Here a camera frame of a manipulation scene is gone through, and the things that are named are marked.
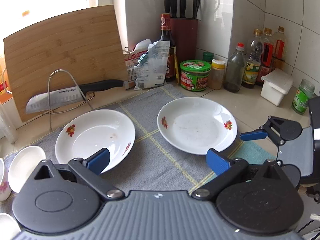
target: plate rim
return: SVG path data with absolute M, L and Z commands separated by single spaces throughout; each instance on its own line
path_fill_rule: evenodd
M 131 151 L 131 149 L 132 149 L 132 147 L 133 147 L 133 145 L 134 145 L 135 139 L 136 139 L 136 128 L 134 127 L 134 124 L 133 124 L 132 120 L 130 119 L 130 117 L 128 117 L 128 116 L 127 116 L 126 114 L 124 114 L 124 113 L 121 113 L 120 111 L 113 110 L 113 109 L 97 109 L 97 110 L 89 111 L 89 112 L 87 112 L 87 113 L 84 113 L 84 114 L 81 114 L 81 115 L 77 116 L 76 118 L 74 118 L 73 120 L 71 120 L 69 123 L 67 123 L 67 124 L 63 127 L 63 129 L 61 130 L 61 132 L 59 133 L 59 135 L 58 135 L 58 137 L 57 137 L 57 140 L 56 140 L 56 143 L 55 143 L 55 146 L 54 146 L 54 155 L 55 155 L 55 157 L 56 157 L 56 159 L 57 159 L 57 161 L 58 161 L 59 164 L 62 164 L 62 163 L 60 163 L 60 161 L 59 161 L 58 158 L 57 158 L 57 142 L 58 142 L 58 139 L 59 139 L 60 135 L 62 134 L 62 132 L 63 132 L 66 128 L 68 128 L 70 125 L 72 125 L 72 123 L 73 123 L 76 119 L 79 119 L 79 118 L 82 117 L 83 115 L 88 115 L 88 114 L 93 113 L 93 112 L 95 112 L 95 111 L 99 111 L 99 112 L 117 112 L 117 113 L 121 114 L 122 116 L 126 117 L 126 118 L 131 122 L 131 124 L 132 124 L 132 126 L 133 126 L 133 131 L 134 131 L 133 142 L 131 143 L 131 145 L 129 146 L 128 150 L 127 150 L 127 151 L 125 152 L 125 154 L 123 155 L 123 158 L 122 158 L 122 160 L 121 160 L 120 162 L 122 162 L 122 161 L 126 158 L 126 156 L 129 154 L 129 152 Z M 110 171 L 110 170 L 113 169 L 115 166 L 117 166 L 119 163 L 117 163 L 117 164 L 115 164 L 115 165 L 111 165 L 110 168 L 108 168 L 106 171 L 103 170 L 103 171 L 101 172 L 101 174 L 102 174 L 102 173 L 105 173 L 105 172 L 107 172 L 107 171 Z
M 207 99 L 207 98 L 202 98 L 202 97 L 183 97 L 183 98 L 177 98 L 177 99 L 174 99 L 174 100 L 166 103 L 166 104 L 160 109 L 160 111 L 159 111 L 159 113 L 158 113 L 158 115 L 157 115 L 157 126 L 158 126 L 159 132 L 161 133 L 162 137 L 163 137 L 168 143 L 170 143 L 172 146 L 176 147 L 177 149 L 179 149 L 179 150 L 181 150 L 181 151 L 183 151 L 183 152 L 186 152 L 186 153 L 194 154 L 194 155 L 206 155 L 207 153 L 205 153 L 205 154 L 194 153 L 194 152 L 192 152 L 192 151 L 188 151 L 188 150 L 186 150 L 186 149 L 182 149 L 181 147 L 179 147 L 179 146 L 175 145 L 174 143 L 172 143 L 172 142 L 163 134 L 163 132 L 161 131 L 160 123 L 159 123 L 159 121 L 158 121 L 161 111 L 162 111 L 163 108 L 166 107 L 168 104 L 170 104 L 170 103 L 172 103 L 172 102 L 174 102 L 174 101 L 181 100 L 181 99 L 186 100 L 186 99 L 191 99 L 191 98 L 196 98 L 197 100 L 200 99 L 200 100 L 206 100 L 206 101 L 214 102 L 214 103 L 218 104 L 219 106 L 223 107 L 224 109 L 226 109 L 223 105 L 219 104 L 218 102 L 213 101 L 213 100 L 210 100 L 210 99 Z M 226 109 L 226 110 L 230 113 L 230 116 L 233 117 L 233 119 L 235 120 L 235 127 L 236 127 L 236 130 L 237 130 L 237 131 L 236 131 L 236 133 L 235 133 L 234 139 L 233 139 L 233 140 L 231 141 L 231 143 L 228 144 L 227 147 L 224 148 L 222 151 L 224 151 L 225 149 L 227 149 L 227 148 L 236 140 L 237 132 L 238 132 L 238 125 L 237 125 L 237 123 L 236 123 L 236 118 L 233 116 L 233 114 L 231 114 L 231 112 L 230 112 L 228 109 Z

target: white plastic box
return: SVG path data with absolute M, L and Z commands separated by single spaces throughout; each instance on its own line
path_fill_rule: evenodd
M 260 95 L 276 106 L 279 106 L 293 84 L 293 78 L 280 69 L 275 69 L 261 80 L 264 80 L 264 83 Z

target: jar with yellow lid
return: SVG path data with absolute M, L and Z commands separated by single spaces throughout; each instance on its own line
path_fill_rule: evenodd
M 212 89 L 220 89 L 224 76 L 224 68 L 226 62 L 223 60 L 213 59 L 211 62 L 211 70 L 208 77 L 208 87 Z

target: tiled countertop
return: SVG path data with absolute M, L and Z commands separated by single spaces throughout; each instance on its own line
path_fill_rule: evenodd
M 254 89 L 242 87 L 238 93 L 231 93 L 224 89 L 212 90 L 209 88 L 202 92 L 191 92 L 178 86 L 175 82 L 171 82 L 171 84 L 186 96 L 207 98 L 225 106 L 236 118 L 240 132 L 259 128 L 260 125 L 266 122 L 269 115 L 298 121 L 302 127 L 309 126 L 308 113 L 301 116 L 291 109 L 291 102 L 296 92 L 295 88 L 291 88 L 288 95 L 282 100 L 280 106 L 277 107 L 260 97 L 261 87 L 258 86 Z M 123 88 L 114 88 L 96 93 L 96 98 L 90 102 L 94 108 L 98 108 L 133 97 L 142 92 L 143 91 L 134 91 L 133 89 L 125 91 Z M 52 129 L 54 130 L 88 111 L 90 111 L 89 106 L 83 105 L 68 113 L 52 115 Z M 0 157 L 34 142 L 49 132 L 48 115 L 42 115 L 32 122 L 28 122 L 18 129 L 19 138 L 14 145 L 10 144 L 6 138 L 0 140 Z M 256 142 L 271 154 L 277 154 L 276 146 L 269 139 L 258 140 Z

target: gray ridged panel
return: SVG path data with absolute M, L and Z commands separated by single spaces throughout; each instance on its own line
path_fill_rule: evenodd
M 186 191 L 132 191 L 128 198 L 108 202 L 101 213 L 80 230 L 61 236 L 21 232 L 14 240 L 266 240 L 251 236 L 221 219 L 210 202 Z M 268 240 L 300 240 L 296 233 Z

